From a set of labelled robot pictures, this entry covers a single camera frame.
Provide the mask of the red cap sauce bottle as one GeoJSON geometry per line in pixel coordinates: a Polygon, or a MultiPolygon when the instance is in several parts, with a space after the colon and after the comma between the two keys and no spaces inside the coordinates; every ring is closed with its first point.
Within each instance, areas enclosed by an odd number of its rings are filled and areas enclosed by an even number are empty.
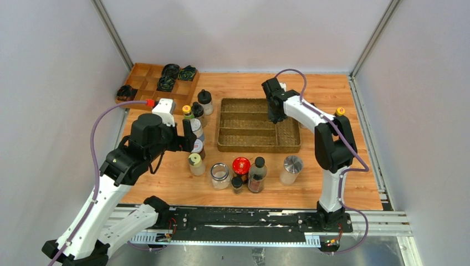
{"type": "Polygon", "coordinates": [[[240,177],[244,184],[248,182],[251,163],[246,157],[237,157],[232,162],[232,177],[240,177]]]}

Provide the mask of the tall black cap oil bottle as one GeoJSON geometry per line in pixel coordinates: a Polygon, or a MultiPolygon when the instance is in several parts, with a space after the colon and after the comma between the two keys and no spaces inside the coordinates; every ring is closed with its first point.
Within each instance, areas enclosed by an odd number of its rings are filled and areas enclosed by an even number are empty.
{"type": "Polygon", "coordinates": [[[260,193],[264,188],[264,179],[267,176],[267,167],[263,157],[257,157],[249,168],[248,189],[253,193],[260,193]]]}

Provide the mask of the yellow cap chili sauce bottle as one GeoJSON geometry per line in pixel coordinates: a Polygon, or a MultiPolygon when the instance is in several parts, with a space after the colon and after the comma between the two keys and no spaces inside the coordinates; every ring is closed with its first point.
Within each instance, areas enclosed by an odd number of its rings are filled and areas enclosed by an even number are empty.
{"type": "Polygon", "coordinates": [[[338,117],[338,116],[344,116],[345,114],[346,114],[346,110],[345,110],[344,108],[342,108],[342,107],[337,108],[337,109],[335,110],[335,113],[334,113],[334,115],[335,115],[336,117],[338,117]]]}

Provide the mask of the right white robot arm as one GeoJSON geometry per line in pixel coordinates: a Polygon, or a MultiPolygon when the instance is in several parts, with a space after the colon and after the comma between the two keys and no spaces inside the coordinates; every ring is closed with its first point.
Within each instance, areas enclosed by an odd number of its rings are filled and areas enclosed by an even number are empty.
{"type": "Polygon", "coordinates": [[[277,78],[263,82],[262,89],[271,122],[276,124],[291,117],[314,134],[315,159],[323,169],[316,223],[321,230],[331,231],[344,216],[345,178],[357,154],[350,121],[321,111],[295,90],[285,90],[277,78]]]}

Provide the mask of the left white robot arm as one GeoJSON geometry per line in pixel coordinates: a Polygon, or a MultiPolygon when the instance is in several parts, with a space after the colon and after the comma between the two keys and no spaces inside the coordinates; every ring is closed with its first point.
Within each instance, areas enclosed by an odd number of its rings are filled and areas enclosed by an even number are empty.
{"type": "Polygon", "coordinates": [[[87,202],[69,228],[58,238],[42,246],[42,252],[62,265],[106,265],[111,256],[134,235],[154,226],[165,228],[170,221],[169,206],[156,196],[144,203],[117,224],[105,223],[121,199],[147,171],[155,173],[151,164],[161,160],[167,151],[193,150],[196,135],[189,120],[184,120],[183,136],[177,128],[165,123],[156,114],[140,115],[131,125],[118,147],[96,168],[96,185],[87,202]]]}

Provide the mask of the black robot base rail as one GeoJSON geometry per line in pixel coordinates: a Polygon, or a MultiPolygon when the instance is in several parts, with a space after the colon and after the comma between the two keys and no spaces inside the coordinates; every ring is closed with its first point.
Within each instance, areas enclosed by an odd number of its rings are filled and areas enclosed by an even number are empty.
{"type": "Polygon", "coordinates": [[[316,211],[222,207],[171,207],[166,223],[130,239],[151,248],[163,245],[301,247],[338,250],[353,232],[350,215],[326,222],[316,211]]]}

